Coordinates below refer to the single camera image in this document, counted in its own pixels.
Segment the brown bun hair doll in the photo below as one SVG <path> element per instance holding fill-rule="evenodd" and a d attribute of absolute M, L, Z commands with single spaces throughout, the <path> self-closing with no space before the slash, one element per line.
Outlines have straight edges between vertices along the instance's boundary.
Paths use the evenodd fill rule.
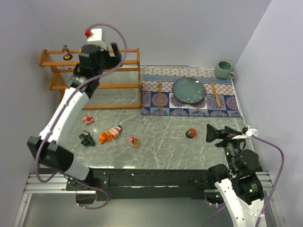
<path fill-rule="evenodd" d="M 63 53 L 63 59 L 65 61 L 69 61 L 69 60 L 71 60 L 73 58 L 73 56 L 70 54 L 70 51 L 69 51 L 67 45 L 63 46 L 62 53 Z"/>

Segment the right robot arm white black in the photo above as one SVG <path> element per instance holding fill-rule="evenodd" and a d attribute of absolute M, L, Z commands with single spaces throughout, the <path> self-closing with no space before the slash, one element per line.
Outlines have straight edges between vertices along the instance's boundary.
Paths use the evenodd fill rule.
<path fill-rule="evenodd" d="M 254 126 L 245 126 L 242 131 L 228 126 L 216 129 L 206 126 L 206 142 L 219 140 L 215 144 L 224 149 L 228 165 L 218 164 L 209 168 L 211 183 L 219 191 L 235 227 L 253 227 L 262 217 L 264 191 L 257 177 L 261 172 L 259 156 L 246 149 L 246 141 L 257 136 Z"/>

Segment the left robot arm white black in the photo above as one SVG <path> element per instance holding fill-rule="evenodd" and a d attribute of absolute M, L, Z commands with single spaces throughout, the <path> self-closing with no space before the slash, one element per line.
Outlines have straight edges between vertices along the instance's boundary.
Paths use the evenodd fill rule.
<path fill-rule="evenodd" d="M 115 71 L 123 63 L 117 44 L 111 43 L 111 46 L 114 56 L 98 45 L 82 46 L 80 62 L 75 66 L 63 99 L 50 122 L 39 136 L 31 136 L 27 141 L 35 158 L 36 171 L 42 164 L 87 184 L 93 183 L 93 171 L 76 161 L 74 154 L 65 149 L 65 142 L 73 122 L 97 89 L 100 77 Z"/>

